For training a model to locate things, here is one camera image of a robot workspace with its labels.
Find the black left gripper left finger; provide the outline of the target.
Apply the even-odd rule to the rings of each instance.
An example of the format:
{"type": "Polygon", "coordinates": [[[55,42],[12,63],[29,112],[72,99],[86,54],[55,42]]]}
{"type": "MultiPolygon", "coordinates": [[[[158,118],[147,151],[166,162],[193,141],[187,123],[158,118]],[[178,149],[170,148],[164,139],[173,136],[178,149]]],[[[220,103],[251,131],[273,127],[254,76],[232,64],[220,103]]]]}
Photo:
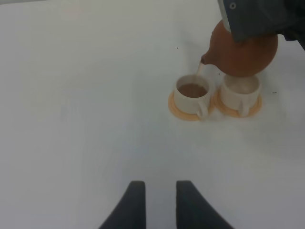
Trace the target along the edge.
{"type": "Polygon", "coordinates": [[[100,226],[100,229],[145,228],[145,183],[129,183],[121,200],[100,226]]]}

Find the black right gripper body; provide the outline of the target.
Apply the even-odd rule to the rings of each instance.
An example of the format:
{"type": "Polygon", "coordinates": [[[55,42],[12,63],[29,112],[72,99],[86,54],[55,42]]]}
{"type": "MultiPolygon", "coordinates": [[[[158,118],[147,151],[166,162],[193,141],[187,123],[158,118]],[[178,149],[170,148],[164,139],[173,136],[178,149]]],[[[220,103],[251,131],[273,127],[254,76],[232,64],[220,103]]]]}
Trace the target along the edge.
{"type": "Polygon", "coordinates": [[[235,42],[281,34],[305,47],[303,0],[219,0],[218,5],[235,42]]]}

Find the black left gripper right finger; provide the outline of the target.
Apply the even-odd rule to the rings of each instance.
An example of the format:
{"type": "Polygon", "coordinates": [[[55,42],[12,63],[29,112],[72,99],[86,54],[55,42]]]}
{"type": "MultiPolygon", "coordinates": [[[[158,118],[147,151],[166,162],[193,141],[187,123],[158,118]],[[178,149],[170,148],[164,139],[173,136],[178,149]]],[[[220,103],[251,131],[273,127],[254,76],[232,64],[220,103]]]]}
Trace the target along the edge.
{"type": "Polygon", "coordinates": [[[178,229],[232,228],[191,181],[176,182],[176,227],[178,229]]]}

